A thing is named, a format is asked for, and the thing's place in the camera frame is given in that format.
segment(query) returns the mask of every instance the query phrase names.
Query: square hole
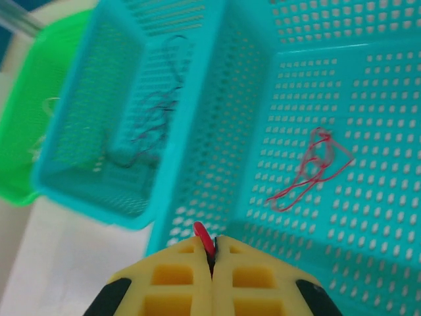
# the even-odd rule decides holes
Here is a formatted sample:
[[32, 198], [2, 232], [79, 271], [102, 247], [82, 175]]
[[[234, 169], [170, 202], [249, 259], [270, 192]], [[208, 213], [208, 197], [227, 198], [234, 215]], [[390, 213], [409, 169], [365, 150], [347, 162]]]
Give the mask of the square hole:
[[234, 300], [235, 316], [285, 316], [285, 310], [280, 301], [276, 300]]
[[192, 245], [188, 245], [178, 251], [178, 253], [193, 253], [195, 252], [195, 248]]
[[191, 296], [148, 295], [139, 316], [190, 316]]
[[234, 269], [232, 273], [232, 286], [234, 288], [275, 288], [276, 283], [270, 269], [240, 267]]
[[193, 270], [185, 265], [158, 265], [152, 276], [152, 285], [193, 284]]
[[242, 253], [242, 251], [235, 246], [230, 246], [230, 253]]

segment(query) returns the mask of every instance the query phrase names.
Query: basket bottom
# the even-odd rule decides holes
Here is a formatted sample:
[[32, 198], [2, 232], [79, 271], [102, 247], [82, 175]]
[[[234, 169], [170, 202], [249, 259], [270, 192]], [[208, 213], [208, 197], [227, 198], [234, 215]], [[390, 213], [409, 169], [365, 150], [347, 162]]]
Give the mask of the basket bottom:
[[[344, 313], [421, 313], [421, 51], [413, 47], [402, 40], [275, 56], [228, 226], [228, 235], [316, 275]], [[266, 199], [292, 184], [318, 126], [355, 160], [274, 212]], [[335, 154], [324, 178], [347, 162]]]

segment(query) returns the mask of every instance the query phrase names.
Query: white floor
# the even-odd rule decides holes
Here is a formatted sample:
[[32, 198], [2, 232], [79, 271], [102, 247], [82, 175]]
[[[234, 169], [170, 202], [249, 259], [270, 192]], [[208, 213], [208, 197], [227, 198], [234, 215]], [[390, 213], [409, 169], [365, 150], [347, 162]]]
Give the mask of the white floor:
[[104, 226], [39, 198], [0, 315], [83, 315], [114, 272], [142, 258], [149, 233]]

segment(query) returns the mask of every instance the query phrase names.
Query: green plastic basket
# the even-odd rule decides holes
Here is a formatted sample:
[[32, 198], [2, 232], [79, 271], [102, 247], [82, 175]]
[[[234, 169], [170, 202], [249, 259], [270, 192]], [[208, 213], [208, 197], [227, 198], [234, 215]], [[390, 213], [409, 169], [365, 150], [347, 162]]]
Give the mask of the green plastic basket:
[[0, 120], [0, 197], [33, 202], [32, 165], [41, 150], [55, 98], [70, 68], [90, 11], [54, 22], [31, 47]]

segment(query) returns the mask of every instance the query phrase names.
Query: dark thread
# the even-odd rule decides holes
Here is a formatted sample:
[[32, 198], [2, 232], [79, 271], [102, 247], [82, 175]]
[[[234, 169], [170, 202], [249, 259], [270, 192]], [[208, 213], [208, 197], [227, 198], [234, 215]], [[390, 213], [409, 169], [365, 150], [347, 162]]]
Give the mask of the dark thread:
[[[178, 100], [176, 100], [176, 92], [183, 88], [183, 79], [180, 73], [184, 73], [187, 70], [188, 64], [183, 66], [180, 73], [176, 69], [176, 65], [174, 61], [170, 57], [169, 53], [169, 45], [172, 41], [181, 38], [183, 40], [187, 40], [187, 38], [183, 35], [175, 35], [171, 36], [168, 39], [166, 39], [162, 45], [162, 52], [164, 55], [164, 58], [170, 68], [170, 71], [172, 73], [172, 76], [174, 77], [176, 81], [176, 87], [171, 88], [170, 90], [166, 92], [162, 91], [155, 91], [150, 93], [149, 95], [146, 95], [139, 104], [139, 108], [142, 110], [140, 117], [138, 120], [136, 120], [134, 126], [133, 126], [133, 135], [134, 138], [130, 140], [131, 144], [137, 143], [138, 149], [135, 155], [127, 162], [127, 163], [121, 163], [119, 161], [116, 161], [113, 159], [109, 152], [107, 151], [107, 144], [109, 141], [108, 133], [105, 132], [104, 137], [104, 146], [103, 146], [103, 152], [105, 159], [113, 163], [114, 165], [129, 169], [132, 168], [137, 160], [145, 154], [148, 154], [152, 149], [158, 147], [160, 144], [163, 144], [166, 139], [169, 132], [169, 124], [170, 124], [170, 117], [169, 114], [173, 111], [175, 111], [175, 107], [178, 104]], [[150, 109], [144, 109], [144, 105], [151, 100], [154, 97], [158, 97], [159, 100], [157, 103], [151, 107]], [[153, 121], [162, 121], [162, 124], [154, 125]], [[144, 129], [144, 126], [146, 124], [151, 125], [151, 127]], [[141, 149], [140, 147], [144, 144], [143, 142], [152, 135], [152, 132], [160, 132], [160, 136], [156, 139], [151, 141], [150, 145], [145, 148]]]

